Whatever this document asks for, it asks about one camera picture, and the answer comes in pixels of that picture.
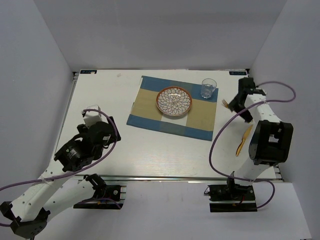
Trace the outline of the gold fork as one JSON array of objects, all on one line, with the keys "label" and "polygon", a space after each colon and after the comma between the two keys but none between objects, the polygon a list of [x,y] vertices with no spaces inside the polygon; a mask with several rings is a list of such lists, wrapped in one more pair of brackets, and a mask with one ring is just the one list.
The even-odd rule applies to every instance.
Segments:
[{"label": "gold fork", "polygon": [[225,99],[222,99],[222,104],[225,108],[229,109],[229,104]]}]

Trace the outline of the clear drinking glass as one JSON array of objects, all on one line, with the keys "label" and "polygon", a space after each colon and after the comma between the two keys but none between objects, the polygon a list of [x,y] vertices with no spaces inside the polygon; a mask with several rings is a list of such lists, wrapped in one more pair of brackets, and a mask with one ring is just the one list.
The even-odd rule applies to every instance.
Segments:
[{"label": "clear drinking glass", "polygon": [[217,87],[217,82],[214,79],[211,79],[211,78],[204,79],[201,83],[201,90],[200,90],[201,96],[205,99],[209,99],[213,95],[216,87]]}]

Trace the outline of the gold knife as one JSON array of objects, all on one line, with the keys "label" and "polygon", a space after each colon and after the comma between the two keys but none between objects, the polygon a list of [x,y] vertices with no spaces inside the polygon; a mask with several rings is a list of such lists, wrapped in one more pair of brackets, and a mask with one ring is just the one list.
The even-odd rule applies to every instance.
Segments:
[{"label": "gold knife", "polygon": [[239,146],[237,147],[237,150],[236,150],[236,153],[235,153],[235,156],[238,157],[242,151],[242,148],[243,146],[245,145],[245,142],[246,142],[246,139],[248,138],[251,130],[253,128],[253,125],[250,125],[244,132],[242,138],[241,138],[241,142],[239,144]]}]

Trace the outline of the floral patterned ceramic plate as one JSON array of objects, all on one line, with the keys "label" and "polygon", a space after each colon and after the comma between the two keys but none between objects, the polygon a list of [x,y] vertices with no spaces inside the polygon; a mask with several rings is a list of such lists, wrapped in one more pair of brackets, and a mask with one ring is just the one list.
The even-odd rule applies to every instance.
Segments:
[{"label": "floral patterned ceramic plate", "polygon": [[192,97],[185,89],[178,86],[170,86],[157,94],[156,106],[163,114],[178,117],[186,114],[191,109]]}]

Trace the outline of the blue beige checked placemat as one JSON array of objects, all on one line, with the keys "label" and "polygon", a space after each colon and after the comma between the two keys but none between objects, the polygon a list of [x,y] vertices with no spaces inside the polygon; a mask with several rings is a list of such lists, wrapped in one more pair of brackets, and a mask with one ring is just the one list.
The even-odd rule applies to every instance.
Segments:
[{"label": "blue beige checked placemat", "polygon": [[202,86],[142,76],[126,124],[171,135],[212,141],[219,89],[210,98]]}]

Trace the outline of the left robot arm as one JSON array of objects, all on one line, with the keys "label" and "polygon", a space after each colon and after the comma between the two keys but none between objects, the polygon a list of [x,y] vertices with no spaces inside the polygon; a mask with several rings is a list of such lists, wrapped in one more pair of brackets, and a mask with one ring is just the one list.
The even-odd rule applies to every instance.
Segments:
[{"label": "left robot arm", "polygon": [[43,174],[21,196],[0,205],[2,215],[9,219],[5,227],[21,238],[32,240],[59,213],[73,206],[87,204],[119,205],[120,195],[96,173],[85,175],[83,180],[65,193],[58,194],[73,175],[96,165],[107,157],[121,140],[113,117],[103,121],[100,114],[84,117],[77,126],[78,133],[54,155]]}]

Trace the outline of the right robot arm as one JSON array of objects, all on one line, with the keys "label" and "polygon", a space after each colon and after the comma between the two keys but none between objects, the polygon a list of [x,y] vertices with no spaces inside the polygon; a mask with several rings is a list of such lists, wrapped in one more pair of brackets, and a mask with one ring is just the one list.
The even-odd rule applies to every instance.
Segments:
[{"label": "right robot arm", "polygon": [[232,173],[234,182],[225,187],[226,195],[236,200],[243,195],[244,187],[252,185],[265,170],[288,159],[294,127],[274,113],[267,94],[251,77],[238,80],[238,93],[228,107],[245,122],[253,122],[248,135],[248,159]]}]

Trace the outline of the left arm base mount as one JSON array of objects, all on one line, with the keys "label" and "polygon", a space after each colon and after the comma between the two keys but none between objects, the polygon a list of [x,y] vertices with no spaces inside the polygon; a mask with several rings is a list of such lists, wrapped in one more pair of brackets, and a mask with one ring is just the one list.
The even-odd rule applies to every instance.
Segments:
[{"label": "left arm base mount", "polygon": [[93,184],[95,192],[91,198],[75,204],[74,209],[120,210],[123,207],[126,198],[125,185],[107,184],[97,174],[86,174],[83,180],[88,180]]}]

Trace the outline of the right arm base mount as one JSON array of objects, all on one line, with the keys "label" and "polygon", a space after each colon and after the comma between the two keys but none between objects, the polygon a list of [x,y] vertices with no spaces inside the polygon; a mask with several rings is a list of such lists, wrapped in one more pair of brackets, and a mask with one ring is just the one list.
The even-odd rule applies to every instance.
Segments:
[{"label": "right arm base mount", "polygon": [[257,212],[253,180],[236,177],[235,173],[222,174],[227,177],[224,184],[209,184],[203,194],[209,197],[211,213]]}]

